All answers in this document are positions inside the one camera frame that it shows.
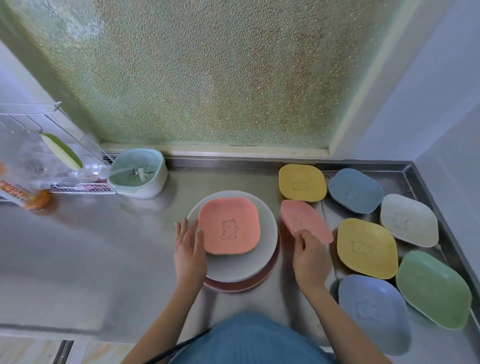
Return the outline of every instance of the stainless steel countertop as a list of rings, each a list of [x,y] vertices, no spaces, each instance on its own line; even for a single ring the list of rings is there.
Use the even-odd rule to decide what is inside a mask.
[[[241,190],[258,196],[277,219],[280,217],[283,197],[278,190],[278,170],[284,164],[280,161],[174,158],[168,163],[166,187],[150,200],[120,195],[56,195],[58,208],[49,216],[0,203],[0,329],[136,342],[175,289],[174,223],[187,216],[198,201],[214,192]],[[405,171],[406,163],[330,162],[318,167],[327,171],[329,181],[336,170],[347,165],[367,171],[386,194],[413,197],[418,192],[416,197],[425,199],[421,184],[412,177],[412,168]],[[331,229],[353,216],[378,222],[378,211],[356,215],[329,197],[315,208]],[[258,311],[328,346],[314,311],[295,282],[292,242],[283,224],[280,231],[282,250],[268,279],[237,294],[203,288],[181,340],[235,313]],[[455,252],[448,236],[442,237],[441,246],[450,255]],[[414,248],[402,242],[398,247],[400,256]],[[426,251],[444,259],[440,248]],[[331,254],[334,270],[327,286],[335,295],[338,280],[351,271],[339,261],[334,244]],[[464,268],[458,255],[448,260]],[[476,279],[467,278],[476,290]],[[409,312],[412,347],[404,356],[391,357],[394,363],[480,363],[480,335],[473,318],[464,330],[450,331],[412,307]]]

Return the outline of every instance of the green plate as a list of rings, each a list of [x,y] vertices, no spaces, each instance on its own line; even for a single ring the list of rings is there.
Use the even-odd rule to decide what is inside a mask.
[[[405,300],[444,328],[462,329],[468,321],[472,293],[453,269],[421,251],[405,255],[396,275]]]

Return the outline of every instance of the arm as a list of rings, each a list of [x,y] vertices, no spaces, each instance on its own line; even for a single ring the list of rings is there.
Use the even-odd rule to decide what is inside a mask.
[[[342,310],[325,287],[332,269],[326,249],[309,231],[295,240],[293,270],[300,290],[312,305],[341,364],[390,363],[385,355]]]
[[[198,221],[195,221],[188,228],[187,219],[181,226],[177,223],[175,245],[177,289],[163,312],[121,364],[143,364],[177,344],[188,312],[207,274],[203,232],[198,231],[195,234],[197,226]]]

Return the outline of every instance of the hand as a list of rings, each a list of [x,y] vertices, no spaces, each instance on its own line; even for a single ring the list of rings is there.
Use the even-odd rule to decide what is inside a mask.
[[[332,270],[332,258],[325,245],[308,230],[297,232],[293,270],[300,290],[306,297],[325,288],[325,281]]]
[[[204,247],[204,232],[197,230],[198,220],[188,227],[188,220],[177,222],[175,244],[175,270],[177,285],[187,289],[200,290],[207,275],[207,259]]]

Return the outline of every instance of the person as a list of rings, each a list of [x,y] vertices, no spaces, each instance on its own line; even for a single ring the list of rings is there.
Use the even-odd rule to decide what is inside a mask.
[[[207,274],[203,232],[198,221],[177,223],[175,270],[177,288],[158,319],[121,364],[143,364],[175,347]],[[295,240],[293,270],[301,292],[322,324],[340,364],[383,364],[390,361],[340,308],[325,286],[332,268],[330,254],[309,231]],[[261,314],[235,315],[179,351],[171,364],[191,363],[335,363],[310,339]]]

